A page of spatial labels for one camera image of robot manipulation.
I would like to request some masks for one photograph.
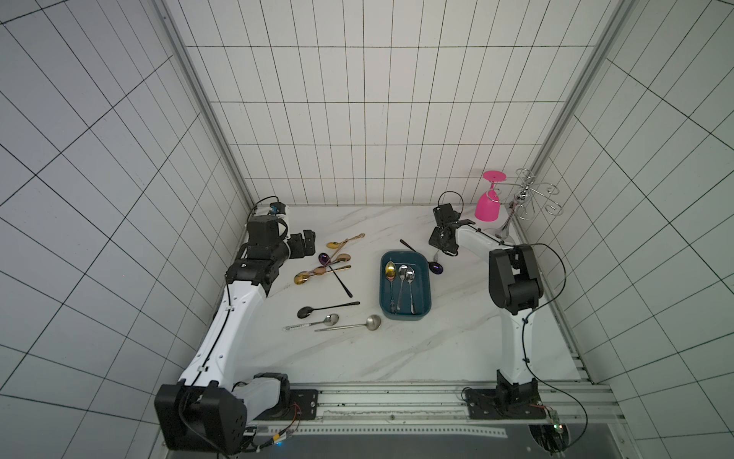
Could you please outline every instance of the white marble surface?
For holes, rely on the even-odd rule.
[[[314,311],[307,320],[296,317],[303,306],[332,306],[351,301],[332,275],[297,286],[296,273],[319,265],[316,255],[289,260],[280,269],[266,302],[254,311],[238,359],[236,376],[284,372],[295,383],[495,380],[501,359],[499,308],[487,290],[487,265],[468,250],[459,256],[439,255],[441,275],[430,275],[431,311],[415,322],[384,318],[378,303],[379,260],[388,250],[403,250],[404,239],[428,259],[435,249],[428,238],[435,225],[432,206],[291,207],[291,232],[316,232],[316,255],[327,242],[349,242],[343,253],[352,268],[340,272],[359,300],[358,306]],[[465,217],[472,218],[473,207]],[[489,228],[494,223],[484,223]],[[315,328],[284,331],[283,326],[315,322],[329,312],[339,325],[364,323],[380,314],[382,326],[315,333]],[[543,379],[576,379],[578,373],[549,308],[535,314],[532,337],[533,370]]]

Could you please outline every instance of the black bracket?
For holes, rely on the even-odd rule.
[[[464,398],[469,408],[469,419],[545,419],[545,410],[530,405],[511,406],[506,411],[498,410],[493,400],[495,389],[472,389],[466,391]]]
[[[260,416],[256,417],[256,421],[290,421],[295,415],[293,404],[301,408],[301,420],[313,421],[316,419],[316,408],[319,406],[319,391],[315,389],[291,389],[291,404],[288,410],[281,413],[274,413],[271,410],[263,411]]]

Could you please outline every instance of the blue tray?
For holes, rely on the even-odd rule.
[[[404,282],[400,310],[393,314],[390,312],[390,281],[385,277],[385,265],[392,261],[397,270],[401,264],[412,267],[415,270],[413,281],[413,304],[415,314],[410,313],[410,285]],[[431,283],[428,279],[428,261],[420,253],[408,250],[391,250],[382,256],[379,263],[379,307],[389,319],[394,320],[420,320],[431,311]],[[398,293],[400,292],[400,277],[395,277],[392,286],[395,306],[398,305]]]

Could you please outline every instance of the white tile wall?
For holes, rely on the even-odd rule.
[[[346,205],[428,203],[447,189],[475,202],[485,170],[530,165],[614,8],[166,3],[253,194]]]
[[[733,10],[639,2],[544,167],[572,216],[524,224],[559,243],[559,304],[645,459],[734,445]],[[539,257],[549,278],[553,258]]]
[[[149,0],[0,3],[3,455],[147,458],[247,201]]]

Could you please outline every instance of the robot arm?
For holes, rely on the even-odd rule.
[[[316,251],[312,231],[288,235],[287,208],[275,202],[255,210],[247,222],[249,239],[227,270],[222,301],[201,347],[178,383],[164,384],[156,394],[154,406],[169,449],[236,454],[244,428],[255,417],[291,406],[286,375],[261,373],[242,386],[234,375],[247,323],[280,267]]]
[[[531,357],[533,316],[543,287],[533,249],[522,244],[507,247],[486,234],[467,227],[471,220],[459,220],[451,204],[433,209],[436,228],[429,244],[449,255],[459,247],[469,249],[489,265],[489,290],[493,302],[501,309],[502,359],[497,371],[495,401],[501,410],[527,405],[539,400],[537,380],[526,366]],[[523,322],[525,340],[523,346]]]

